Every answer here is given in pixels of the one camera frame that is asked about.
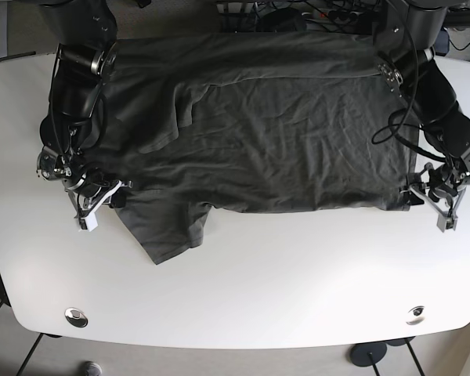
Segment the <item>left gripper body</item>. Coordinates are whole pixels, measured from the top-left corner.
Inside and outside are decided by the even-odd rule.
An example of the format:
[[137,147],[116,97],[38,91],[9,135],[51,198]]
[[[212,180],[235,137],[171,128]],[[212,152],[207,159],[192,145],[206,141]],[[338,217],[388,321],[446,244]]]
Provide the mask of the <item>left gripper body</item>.
[[457,216],[457,209],[470,186],[470,147],[460,157],[445,152],[443,160],[438,168],[428,162],[421,171],[410,173],[399,192],[404,196],[407,191],[414,193],[438,216]]

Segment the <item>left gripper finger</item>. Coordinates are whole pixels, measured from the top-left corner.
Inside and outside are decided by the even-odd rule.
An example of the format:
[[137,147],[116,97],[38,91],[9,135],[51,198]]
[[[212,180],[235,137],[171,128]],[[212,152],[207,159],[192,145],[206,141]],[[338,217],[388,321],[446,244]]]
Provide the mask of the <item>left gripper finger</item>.
[[418,206],[418,205],[423,205],[424,201],[417,197],[414,193],[407,191],[405,193],[405,201],[406,205],[408,206]]

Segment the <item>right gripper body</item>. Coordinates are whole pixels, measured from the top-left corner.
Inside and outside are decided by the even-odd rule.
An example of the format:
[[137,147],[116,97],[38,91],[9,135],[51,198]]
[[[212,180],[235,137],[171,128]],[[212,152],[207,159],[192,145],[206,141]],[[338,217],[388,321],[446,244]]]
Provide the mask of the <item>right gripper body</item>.
[[102,170],[95,164],[82,164],[76,154],[66,157],[45,146],[37,159],[37,173],[46,181],[60,181],[76,211],[79,222],[95,222],[97,210],[125,206],[125,189],[133,188],[130,180]]

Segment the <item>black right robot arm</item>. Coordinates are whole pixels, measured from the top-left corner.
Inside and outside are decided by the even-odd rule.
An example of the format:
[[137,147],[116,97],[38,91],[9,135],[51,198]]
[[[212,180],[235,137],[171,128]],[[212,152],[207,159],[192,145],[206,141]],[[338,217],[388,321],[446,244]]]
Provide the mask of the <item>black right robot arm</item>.
[[96,211],[103,205],[122,206],[121,189],[132,185],[85,159],[107,130],[103,87],[114,69],[117,21],[105,1],[36,4],[59,42],[49,109],[40,124],[37,173],[63,184],[80,229],[92,231],[98,226]]

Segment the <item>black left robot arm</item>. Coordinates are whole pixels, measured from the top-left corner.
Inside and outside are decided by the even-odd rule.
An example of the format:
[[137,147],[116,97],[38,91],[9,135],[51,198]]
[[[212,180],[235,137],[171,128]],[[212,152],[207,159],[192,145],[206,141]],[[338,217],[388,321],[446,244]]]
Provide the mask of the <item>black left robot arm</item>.
[[[378,70],[407,105],[373,134],[374,145],[395,139],[429,160],[407,176],[402,189],[412,204],[427,203],[438,227],[453,229],[470,186],[470,119],[435,62],[434,45],[453,1],[384,1],[373,30]],[[386,132],[384,138],[379,133]]]

